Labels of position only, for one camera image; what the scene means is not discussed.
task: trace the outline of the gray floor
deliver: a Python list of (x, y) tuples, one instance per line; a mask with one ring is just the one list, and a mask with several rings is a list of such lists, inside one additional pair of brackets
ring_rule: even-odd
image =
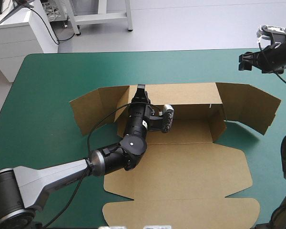
[[(77, 14), (96, 13), (96, 0), (74, 0)], [(133, 32), (126, 22), (81, 26), (81, 36), (62, 42), (59, 52), (123, 52), (257, 47), (260, 24), (286, 27), (286, 0), (131, 0)], [(125, 9), (108, 0), (108, 11)], [(55, 30), (61, 40), (71, 27)], [(0, 109), (11, 84), (0, 74)]]

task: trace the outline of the box flap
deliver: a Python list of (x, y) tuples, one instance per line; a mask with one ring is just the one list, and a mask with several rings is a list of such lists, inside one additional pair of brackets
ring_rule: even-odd
[[(207, 104), (206, 107), (208, 107), (210, 104), (222, 104), (216, 83), (147, 84), (145, 89), (154, 105), (170, 104), (175, 108), (175, 105)], [(117, 106), (130, 103), (136, 90), (136, 85), (129, 86), (129, 89), (119, 100)], [(126, 108), (116, 113), (115, 121), (124, 110)], [(193, 108), (191, 110), (183, 110), (182, 114), (176, 113), (177, 116), (175, 118), (188, 119), (193, 114), (193, 111)]]
[[(128, 88), (129, 86), (99, 88), (70, 101), (75, 121), (82, 135), (88, 134), (98, 121), (116, 109), (118, 101)], [(106, 119), (103, 124), (113, 121), (114, 115)]]
[(103, 207), (108, 225), (142, 229), (146, 225), (171, 225), (173, 229), (248, 229), (260, 206), (252, 198), (127, 201)]
[(103, 214), (110, 226), (132, 229), (248, 229), (257, 220), (258, 202), (225, 197), (251, 185), (240, 150), (214, 143), (149, 145), (134, 170), (105, 176), (106, 191), (134, 201), (106, 204)]
[(227, 120), (239, 121), (264, 135), (276, 115), (281, 100), (248, 84), (216, 85)]
[(149, 145), (132, 171), (104, 178), (106, 191), (136, 200), (223, 198), (252, 186), (241, 150), (217, 145)]

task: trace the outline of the white drawer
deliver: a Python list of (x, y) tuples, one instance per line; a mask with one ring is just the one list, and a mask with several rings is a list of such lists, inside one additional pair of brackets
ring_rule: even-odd
[(0, 59), (43, 53), (37, 40), (0, 44)]
[(0, 44), (36, 40), (29, 25), (0, 29)]
[(9, 82), (14, 82), (25, 56), (0, 59), (0, 70)]

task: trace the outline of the green table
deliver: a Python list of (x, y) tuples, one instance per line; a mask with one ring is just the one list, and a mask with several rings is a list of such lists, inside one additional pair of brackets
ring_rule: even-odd
[[(0, 112), (0, 169), (19, 165), (42, 168), (80, 159), (86, 137), (73, 118), (69, 101), (98, 87), (138, 83), (249, 83), (282, 99), (265, 136), (238, 123), (227, 123), (217, 141), (245, 152), (253, 186), (230, 197), (256, 198), (258, 223), (268, 222), (286, 194), (280, 144), (286, 134), (286, 86), (259, 70), (239, 72), (238, 55), (247, 50), (33, 54), (25, 58)], [(92, 136), (94, 148), (117, 141), (115, 124)], [(106, 202), (126, 198), (103, 190), (103, 178), (84, 180), (59, 227), (104, 225)], [(65, 205), (74, 184), (53, 193), (36, 220), (46, 223)]]

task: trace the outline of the cardboard box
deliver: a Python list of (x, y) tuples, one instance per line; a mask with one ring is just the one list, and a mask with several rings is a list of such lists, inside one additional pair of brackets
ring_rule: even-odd
[[(104, 178), (104, 188), (134, 201), (103, 207), (110, 226), (142, 229), (248, 229), (259, 214), (252, 198), (226, 198), (252, 186), (242, 151), (213, 142), (225, 131), (224, 120), (239, 121), (261, 134), (271, 125), (280, 100), (247, 84), (187, 83), (146, 85), (152, 104), (171, 104), (174, 123), (167, 134), (149, 132), (148, 148), (132, 171)], [(71, 101), (83, 135), (116, 107), (130, 103), (136, 85), (99, 88)], [(127, 109), (104, 123), (124, 131)]]

